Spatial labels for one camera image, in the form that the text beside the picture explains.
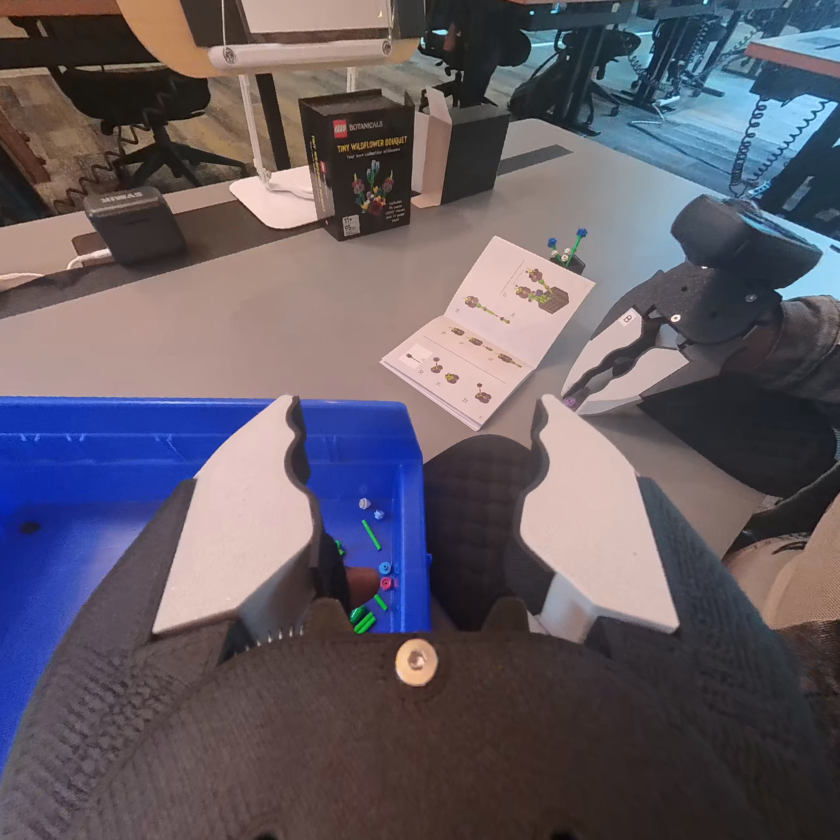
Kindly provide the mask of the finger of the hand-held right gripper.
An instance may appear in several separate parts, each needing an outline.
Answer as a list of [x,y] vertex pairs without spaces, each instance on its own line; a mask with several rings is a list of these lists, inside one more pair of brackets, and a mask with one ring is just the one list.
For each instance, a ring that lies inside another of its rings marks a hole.
[[562,400],[579,394],[581,400],[602,391],[634,366],[657,337],[657,319],[635,308],[610,321],[592,336],[573,362],[562,388]]
[[574,363],[574,411],[580,415],[598,415],[633,406],[689,364],[678,350],[658,347],[643,352],[629,372],[621,375],[595,373],[596,364],[603,361],[604,353],[589,342]]

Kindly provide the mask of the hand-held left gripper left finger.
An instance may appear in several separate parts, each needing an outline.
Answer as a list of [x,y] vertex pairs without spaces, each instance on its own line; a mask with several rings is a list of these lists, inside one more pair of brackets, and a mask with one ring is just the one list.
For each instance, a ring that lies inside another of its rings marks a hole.
[[306,439],[300,398],[283,395],[196,473],[153,635],[228,619],[257,643],[298,630],[318,589],[323,537]]

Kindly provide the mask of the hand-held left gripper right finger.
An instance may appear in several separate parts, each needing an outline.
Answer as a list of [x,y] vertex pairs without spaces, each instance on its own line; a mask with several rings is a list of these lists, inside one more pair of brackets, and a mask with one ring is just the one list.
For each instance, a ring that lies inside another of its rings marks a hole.
[[536,475],[518,504],[519,596],[542,631],[582,643],[599,618],[679,628],[635,468],[557,397],[532,421]]

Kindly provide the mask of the small toy pieces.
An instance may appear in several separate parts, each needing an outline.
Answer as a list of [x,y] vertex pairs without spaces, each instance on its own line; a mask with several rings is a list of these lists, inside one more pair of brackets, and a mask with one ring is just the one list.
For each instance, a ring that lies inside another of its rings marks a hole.
[[362,509],[356,499],[328,499],[323,520],[337,544],[345,569],[371,569],[379,585],[374,597],[351,614],[360,637],[390,634],[400,628],[399,563],[394,550],[391,523],[375,516],[375,505]]

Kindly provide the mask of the blue plastic bin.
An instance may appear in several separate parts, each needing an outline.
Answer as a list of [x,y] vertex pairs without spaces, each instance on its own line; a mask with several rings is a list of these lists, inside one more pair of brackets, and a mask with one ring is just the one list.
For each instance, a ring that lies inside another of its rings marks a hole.
[[[1,761],[81,606],[183,480],[269,400],[4,397]],[[424,468],[399,402],[303,400],[308,486],[391,523],[400,628],[430,631]]]

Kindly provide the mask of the person's right forearm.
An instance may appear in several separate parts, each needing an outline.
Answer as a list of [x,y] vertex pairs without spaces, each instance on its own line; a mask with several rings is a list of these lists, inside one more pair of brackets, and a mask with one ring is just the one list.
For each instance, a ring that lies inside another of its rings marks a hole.
[[813,296],[782,301],[748,333],[721,371],[838,414],[838,300]]

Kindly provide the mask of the grey desk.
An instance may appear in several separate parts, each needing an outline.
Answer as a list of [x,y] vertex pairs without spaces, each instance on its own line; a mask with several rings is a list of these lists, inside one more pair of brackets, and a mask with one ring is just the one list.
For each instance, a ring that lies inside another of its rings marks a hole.
[[503,156],[570,153],[492,192],[413,212],[409,226],[339,243],[320,228],[2,320],[3,396],[270,398],[404,403],[425,459],[472,431],[381,366],[441,314],[496,235],[535,254],[587,228],[592,290],[537,372],[483,432],[523,445],[538,396],[560,394],[607,309],[679,262],[669,229],[698,185],[539,121]]

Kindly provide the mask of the orange-edged desk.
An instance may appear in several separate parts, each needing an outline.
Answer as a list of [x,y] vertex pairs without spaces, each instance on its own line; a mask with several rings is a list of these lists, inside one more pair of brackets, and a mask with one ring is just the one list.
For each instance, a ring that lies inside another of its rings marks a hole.
[[745,56],[762,62],[752,86],[762,99],[807,95],[839,102],[839,27],[753,40]]

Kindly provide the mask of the white desk lamp stand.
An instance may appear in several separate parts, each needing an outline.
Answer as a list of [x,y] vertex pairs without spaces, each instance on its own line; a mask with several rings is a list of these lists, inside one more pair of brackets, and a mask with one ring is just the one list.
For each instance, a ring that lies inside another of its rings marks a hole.
[[316,220],[312,188],[302,168],[292,175],[263,162],[250,82],[282,70],[345,68],[404,62],[424,34],[424,1],[216,2],[205,20],[214,26],[205,46],[213,68],[236,76],[245,110],[255,176],[232,194],[265,225],[291,229]]

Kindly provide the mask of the small toy flower pot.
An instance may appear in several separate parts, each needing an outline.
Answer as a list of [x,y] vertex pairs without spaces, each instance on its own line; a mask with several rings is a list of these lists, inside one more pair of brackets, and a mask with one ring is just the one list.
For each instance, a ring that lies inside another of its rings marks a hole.
[[560,247],[556,237],[549,238],[547,242],[549,261],[581,277],[585,270],[585,263],[578,256],[578,250],[581,242],[587,235],[588,231],[585,227],[578,228],[575,233],[574,243],[572,246],[565,248]]

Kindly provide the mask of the black quilted cushion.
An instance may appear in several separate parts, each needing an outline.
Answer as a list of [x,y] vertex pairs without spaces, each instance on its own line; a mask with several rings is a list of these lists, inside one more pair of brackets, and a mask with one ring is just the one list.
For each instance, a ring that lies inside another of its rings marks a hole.
[[536,609],[547,573],[524,552],[514,523],[535,471],[529,448],[494,434],[461,440],[424,465],[430,592],[459,631],[479,631],[505,596]]

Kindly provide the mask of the white instruction booklet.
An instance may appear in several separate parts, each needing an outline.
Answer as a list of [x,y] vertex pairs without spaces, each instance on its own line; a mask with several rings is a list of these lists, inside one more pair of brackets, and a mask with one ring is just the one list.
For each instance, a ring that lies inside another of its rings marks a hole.
[[594,288],[496,236],[445,312],[381,365],[477,432],[538,369]]

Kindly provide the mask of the person's beige trouser leg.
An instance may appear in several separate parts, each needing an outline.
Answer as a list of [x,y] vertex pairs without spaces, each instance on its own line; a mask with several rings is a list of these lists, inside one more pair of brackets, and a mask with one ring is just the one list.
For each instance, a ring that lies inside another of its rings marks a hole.
[[771,629],[837,623],[838,483],[812,485],[756,512],[722,562]]

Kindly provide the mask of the black office chair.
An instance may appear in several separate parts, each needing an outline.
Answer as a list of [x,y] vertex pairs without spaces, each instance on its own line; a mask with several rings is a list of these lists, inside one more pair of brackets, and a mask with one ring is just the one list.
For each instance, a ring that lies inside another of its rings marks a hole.
[[170,69],[83,70],[48,68],[61,92],[82,114],[100,123],[111,135],[126,129],[150,131],[153,143],[126,154],[112,155],[111,168],[121,188],[141,186],[154,173],[168,167],[175,177],[198,186],[193,165],[214,163],[241,168],[223,156],[175,143],[166,128],[173,121],[195,119],[211,101],[204,78],[187,77]]
[[553,53],[511,94],[507,109],[512,121],[538,119],[563,129],[595,137],[594,96],[613,105],[620,102],[603,90],[599,81],[606,66],[631,56],[642,40],[630,31],[608,27],[582,27],[560,31]]
[[503,1],[436,1],[427,13],[423,52],[461,72],[454,105],[484,102],[499,67],[519,67],[531,54],[525,6]]

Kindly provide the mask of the open black cardboard box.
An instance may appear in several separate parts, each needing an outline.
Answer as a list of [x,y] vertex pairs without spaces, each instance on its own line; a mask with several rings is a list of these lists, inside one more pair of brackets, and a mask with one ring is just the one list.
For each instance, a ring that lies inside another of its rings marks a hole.
[[439,207],[494,188],[511,115],[491,103],[451,109],[443,92],[424,91],[415,113],[412,205]]

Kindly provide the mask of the black toy set box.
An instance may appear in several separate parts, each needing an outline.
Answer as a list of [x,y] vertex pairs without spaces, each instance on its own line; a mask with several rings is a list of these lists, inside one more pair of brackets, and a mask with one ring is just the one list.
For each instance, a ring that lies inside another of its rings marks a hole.
[[298,101],[318,220],[336,240],[410,224],[415,104],[381,89]]

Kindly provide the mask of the black charger case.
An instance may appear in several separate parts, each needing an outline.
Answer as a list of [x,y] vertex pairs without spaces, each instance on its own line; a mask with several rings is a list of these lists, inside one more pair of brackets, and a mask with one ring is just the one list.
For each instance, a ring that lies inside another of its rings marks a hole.
[[186,254],[186,240],[175,215],[152,185],[90,194],[82,208],[112,259],[122,267]]

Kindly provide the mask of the light wooden panel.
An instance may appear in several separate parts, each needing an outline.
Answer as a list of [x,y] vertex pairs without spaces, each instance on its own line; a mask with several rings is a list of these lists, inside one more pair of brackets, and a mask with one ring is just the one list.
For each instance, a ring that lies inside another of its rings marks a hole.
[[117,1],[121,16],[160,63],[186,77],[221,75],[196,45],[180,1]]

